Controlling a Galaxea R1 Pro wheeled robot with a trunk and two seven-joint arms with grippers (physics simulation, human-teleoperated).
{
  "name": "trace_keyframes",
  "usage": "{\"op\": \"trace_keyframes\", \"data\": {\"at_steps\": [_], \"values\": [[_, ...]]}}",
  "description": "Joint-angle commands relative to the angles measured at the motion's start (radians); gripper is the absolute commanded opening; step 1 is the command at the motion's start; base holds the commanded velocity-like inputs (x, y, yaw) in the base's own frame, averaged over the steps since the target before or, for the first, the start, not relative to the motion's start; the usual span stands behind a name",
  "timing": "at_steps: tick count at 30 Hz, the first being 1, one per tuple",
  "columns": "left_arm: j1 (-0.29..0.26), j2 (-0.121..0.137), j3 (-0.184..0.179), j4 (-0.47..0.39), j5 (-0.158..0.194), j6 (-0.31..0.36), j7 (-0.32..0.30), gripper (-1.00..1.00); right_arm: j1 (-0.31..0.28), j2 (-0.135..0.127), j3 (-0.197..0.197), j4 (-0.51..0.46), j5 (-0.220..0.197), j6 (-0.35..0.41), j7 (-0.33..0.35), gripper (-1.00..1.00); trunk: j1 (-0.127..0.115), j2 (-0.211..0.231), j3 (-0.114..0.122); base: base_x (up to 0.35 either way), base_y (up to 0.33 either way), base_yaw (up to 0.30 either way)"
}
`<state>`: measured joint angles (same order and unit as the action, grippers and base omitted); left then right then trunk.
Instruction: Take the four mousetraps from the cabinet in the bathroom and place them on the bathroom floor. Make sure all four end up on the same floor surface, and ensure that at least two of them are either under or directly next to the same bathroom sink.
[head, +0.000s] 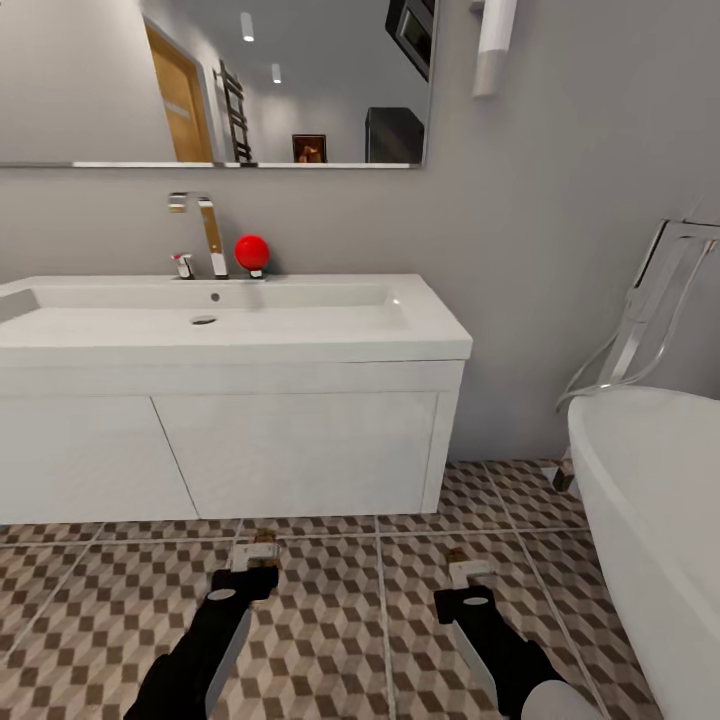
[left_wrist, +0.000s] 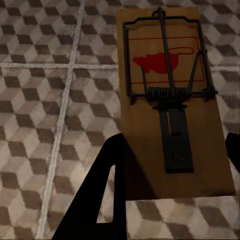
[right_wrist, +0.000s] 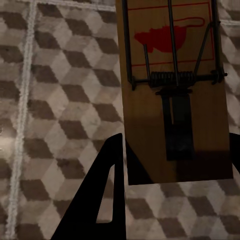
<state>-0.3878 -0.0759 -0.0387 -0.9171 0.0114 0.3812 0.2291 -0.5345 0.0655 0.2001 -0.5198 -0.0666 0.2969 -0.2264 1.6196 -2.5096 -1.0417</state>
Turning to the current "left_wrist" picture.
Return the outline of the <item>mousetrap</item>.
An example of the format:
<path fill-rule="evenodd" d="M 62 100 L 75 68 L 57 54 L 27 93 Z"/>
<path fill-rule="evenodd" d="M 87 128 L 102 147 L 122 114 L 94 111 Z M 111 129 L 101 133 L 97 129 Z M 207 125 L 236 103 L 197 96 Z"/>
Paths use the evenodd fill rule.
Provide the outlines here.
<path fill-rule="evenodd" d="M 125 200 L 236 196 L 197 6 L 116 10 Z"/>

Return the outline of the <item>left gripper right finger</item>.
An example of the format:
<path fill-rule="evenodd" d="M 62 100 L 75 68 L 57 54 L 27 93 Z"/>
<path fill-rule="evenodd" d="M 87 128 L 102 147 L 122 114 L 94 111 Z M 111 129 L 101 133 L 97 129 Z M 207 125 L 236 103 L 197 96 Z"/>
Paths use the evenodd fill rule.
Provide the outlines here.
<path fill-rule="evenodd" d="M 228 158 L 240 173 L 240 135 L 229 133 L 226 137 L 225 144 Z"/>

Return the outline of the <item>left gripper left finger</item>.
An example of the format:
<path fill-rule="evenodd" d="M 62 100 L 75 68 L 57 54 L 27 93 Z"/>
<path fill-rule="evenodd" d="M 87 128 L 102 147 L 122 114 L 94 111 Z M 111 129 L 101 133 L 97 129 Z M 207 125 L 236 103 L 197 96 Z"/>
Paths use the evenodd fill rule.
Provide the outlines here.
<path fill-rule="evenodd" d="M 96 223 L 114 164 L 113 221 Z M 123 133 L 105 141 L 51 240 L 127 240 Z"/>

